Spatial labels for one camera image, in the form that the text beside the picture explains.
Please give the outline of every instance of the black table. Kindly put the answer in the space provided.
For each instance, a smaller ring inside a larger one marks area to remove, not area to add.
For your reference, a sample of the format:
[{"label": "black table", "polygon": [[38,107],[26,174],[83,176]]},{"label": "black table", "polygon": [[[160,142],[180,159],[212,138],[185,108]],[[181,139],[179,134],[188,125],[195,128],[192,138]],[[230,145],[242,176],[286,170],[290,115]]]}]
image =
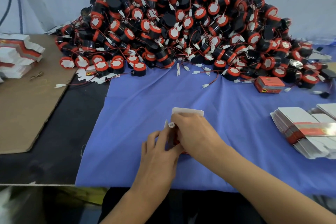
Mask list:
[{"label": "black table", "polygon": [[[72,83],[81,83],[77,76]],[[73,185],[109,82],[69,86],[32,149],[0,155],[0,184]]]}]

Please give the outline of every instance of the blue cloth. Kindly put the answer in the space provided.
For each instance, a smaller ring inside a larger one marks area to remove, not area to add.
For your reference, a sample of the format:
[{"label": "blue cloth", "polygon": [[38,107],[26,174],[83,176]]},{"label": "blue cloth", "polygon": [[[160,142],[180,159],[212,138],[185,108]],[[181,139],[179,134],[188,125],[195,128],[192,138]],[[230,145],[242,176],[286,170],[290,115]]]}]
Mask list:
[{"label": "blue cloth", "polygon": [[[233,83],[219,76],[192,74],[176,67],[147,69],[141,78],[130,74],[112,79],[78,171],[77,186],[130,187],[136,176],[141,143],[161,130],[173,107],[204,110],[204,116],[226,144],[263,170],[304,194],[336,197],[336,160],[306,159],[273,123],[270,113],[278,107],[309,110],[322,99],[307,90],[292,88],[280,94],[261,94],[252,83]],[[228,183],[188,155],[181,155],[175,189],[236,192]]]}]

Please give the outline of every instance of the person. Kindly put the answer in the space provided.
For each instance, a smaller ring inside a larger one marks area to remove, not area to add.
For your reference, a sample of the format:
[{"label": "person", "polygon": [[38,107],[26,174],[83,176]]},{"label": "person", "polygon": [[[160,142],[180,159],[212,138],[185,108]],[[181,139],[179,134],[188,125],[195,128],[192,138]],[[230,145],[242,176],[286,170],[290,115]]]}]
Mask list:
[{"label": "person", "polygon": [[[171,121],[175,123],[175,128],[167,127],[162,131],[155,131],[142,144],[140,167],[132,187],[119,202],[115,202],[108,214],[101,216],[101,224],[146,223],[167,196],[175,177],[177,160],[184,150],[236,188],[260,214],[262,222],[336,223],[336,215],[226,145],[204,117],[179,113],[173,114]],[[166,141],[170,133],[177,134],[180,144],[166,151]],[[164,217],[162,221],[154,223],[166,223],[163,221],[166,219]],[[204,223],[215,223],[209,220]],[[249,218],[245,223],[254,222]]]}]

